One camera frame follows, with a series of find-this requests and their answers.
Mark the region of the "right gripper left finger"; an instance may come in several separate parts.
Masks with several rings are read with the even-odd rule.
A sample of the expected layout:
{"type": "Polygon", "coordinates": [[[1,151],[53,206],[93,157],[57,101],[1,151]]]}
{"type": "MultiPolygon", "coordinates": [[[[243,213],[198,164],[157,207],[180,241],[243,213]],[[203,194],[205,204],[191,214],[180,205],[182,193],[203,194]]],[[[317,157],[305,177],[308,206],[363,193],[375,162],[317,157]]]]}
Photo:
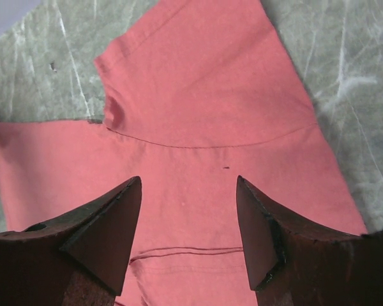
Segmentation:
{"type": "Polygon", "coordinates": [[[58,217],[0,233],[0,305],[113,305],[141,201],[133,177],[58,217]]]}

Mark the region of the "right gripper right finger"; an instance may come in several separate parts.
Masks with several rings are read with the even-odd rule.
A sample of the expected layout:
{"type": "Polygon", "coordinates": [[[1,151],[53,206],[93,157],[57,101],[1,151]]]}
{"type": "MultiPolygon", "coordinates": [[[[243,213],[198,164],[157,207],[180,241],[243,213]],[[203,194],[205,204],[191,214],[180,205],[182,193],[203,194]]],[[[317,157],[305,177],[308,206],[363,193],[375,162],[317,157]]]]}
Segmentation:
{"type": "Polygon", "coordinates": [[[383,230],[315,223],[237,179],[237,218],[259,305],[383,305],[383,230]]]}

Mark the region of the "red t-shirt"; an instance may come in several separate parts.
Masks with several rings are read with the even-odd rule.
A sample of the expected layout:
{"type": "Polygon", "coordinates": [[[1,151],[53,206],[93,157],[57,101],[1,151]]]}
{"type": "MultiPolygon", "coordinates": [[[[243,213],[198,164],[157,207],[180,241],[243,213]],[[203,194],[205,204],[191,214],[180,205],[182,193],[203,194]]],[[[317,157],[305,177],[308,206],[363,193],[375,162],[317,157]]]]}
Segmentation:
{"type": "Polygon", "coordinates": [[[120,304],[256,304],[238,176],[318,223],[366,232],[259,1],[160,1],[95,65],[102,124],[0,123],[0,196],[19,231],[140,177],[120,304]]]}

